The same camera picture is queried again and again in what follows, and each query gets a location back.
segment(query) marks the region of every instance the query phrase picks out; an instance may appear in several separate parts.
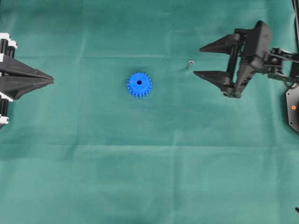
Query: green cloth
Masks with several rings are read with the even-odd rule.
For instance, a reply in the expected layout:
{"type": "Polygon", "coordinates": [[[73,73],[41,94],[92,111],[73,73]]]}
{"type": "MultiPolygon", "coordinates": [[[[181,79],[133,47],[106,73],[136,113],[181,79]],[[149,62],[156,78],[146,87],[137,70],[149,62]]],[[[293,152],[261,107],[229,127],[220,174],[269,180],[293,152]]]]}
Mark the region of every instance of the green cloth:
{"type": "Polygon", "coordinates": [[[297,50],[290,0],[3,0],[15,58],[56,83],[10,104],[0,223],[298,223],[284,84],[256,74],[231,99],[185,69],[225,70],[199,48],[258,20],[297,50]],[[153,80],[142,100],[137,71],[153,80]]]}

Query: screw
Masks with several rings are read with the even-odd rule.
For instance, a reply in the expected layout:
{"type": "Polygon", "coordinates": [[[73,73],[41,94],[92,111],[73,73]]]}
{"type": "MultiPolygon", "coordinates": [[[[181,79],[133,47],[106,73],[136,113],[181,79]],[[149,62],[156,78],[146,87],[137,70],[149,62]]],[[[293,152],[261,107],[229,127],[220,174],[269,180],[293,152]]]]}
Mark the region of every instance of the screw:
{"type": "Polygon", "coordinates": [[[192,65],[194,65],[194,60],[189,60],[189,64],[187,66],[187,70],[189,70],[192,65]]]}

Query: blue gear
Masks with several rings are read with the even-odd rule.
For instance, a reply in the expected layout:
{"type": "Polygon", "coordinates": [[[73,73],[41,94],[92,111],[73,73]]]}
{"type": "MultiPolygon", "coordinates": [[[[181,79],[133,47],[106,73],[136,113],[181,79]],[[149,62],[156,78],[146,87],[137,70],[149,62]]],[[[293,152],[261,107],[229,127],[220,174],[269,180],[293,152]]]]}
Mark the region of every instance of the blue gear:
{"type": "Polygon", "coordinates": [[[128,79],[128,90],[133,97],[142,98],[150,94],[152,82],[144,72],[137,72],[128,79]]]}

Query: metal rod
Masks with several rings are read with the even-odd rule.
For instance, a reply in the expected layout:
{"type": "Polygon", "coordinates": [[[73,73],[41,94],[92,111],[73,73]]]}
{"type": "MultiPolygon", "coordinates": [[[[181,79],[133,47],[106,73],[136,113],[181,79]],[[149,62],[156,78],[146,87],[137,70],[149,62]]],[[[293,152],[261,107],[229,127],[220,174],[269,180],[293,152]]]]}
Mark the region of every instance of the metal rod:
{"type": "Polygon", "coordinates": [[[190,68],[192,67],[192,65],[194,65],[194,60],[189,60],[188,66],[187,66],[187,70],[190,70],[190,68]]]}

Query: black mechanical part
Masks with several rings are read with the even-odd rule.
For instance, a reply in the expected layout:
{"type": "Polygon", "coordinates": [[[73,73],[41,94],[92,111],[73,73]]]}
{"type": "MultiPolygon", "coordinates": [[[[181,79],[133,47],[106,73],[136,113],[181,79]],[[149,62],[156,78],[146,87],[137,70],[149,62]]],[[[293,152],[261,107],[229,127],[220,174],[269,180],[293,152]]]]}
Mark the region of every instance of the black mechanical part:
{"type": "Polygon", "coordinates": [[[0,77],[0,92],[15,100],[28,92],[54,83],[51,76],[6,55],[0,63],[0,72],[5,74],[0,77]]]}
{"type": "Polygon", "coordinates": [[[286,92],[289,125],[299,134],[299,91],[298,88],[286,92]]]}
{"type": "Polygon", "coordinates": [[[17,48],[9,34],[0,34],[0,128],[8,123],[8,104],[24,94],[54,83],[53,77],[14,58],[17,48]]]}
{"type": "Polygon", "coordinates": [[[235,29],[200,49],[202,52],[230,55],[227,71],[195,71],[194,74],[220,88],[224,96],[240,98],[254,74],[268,74],[268,78],[285,83],[299,83],[298,76],[283,74],[284,61],[299,63],[299,55],[271,47],[272,34],[267,24],[258,21],[253,29],[235,29]],[[237,80],[234,83],[238,57],[241,58],[237,80]]]}
{"type": "MultiPolygon", "coordinates": [[[[297,49],[299,50],[299,5],[298,0],[292,0],[294,10],[295,10],[295,32],[296,32],[296,38],[297,38],[297,49]]],[[[292,63],[292,70],[290,77],[298,77],[299,76],[299,63],[297,61],[299,60],[298,56],[295,56],[293,58],[296,60],[292,63]]],[[[288,110],[288,120],[289,125],[291,128],[293,128],[298,134],[299,134],[299,88],[298,83],[295,83],[294,85],[289,86],[289,90],[286,92],[286,103],[287,103],[287,110],[288,110]]]]}

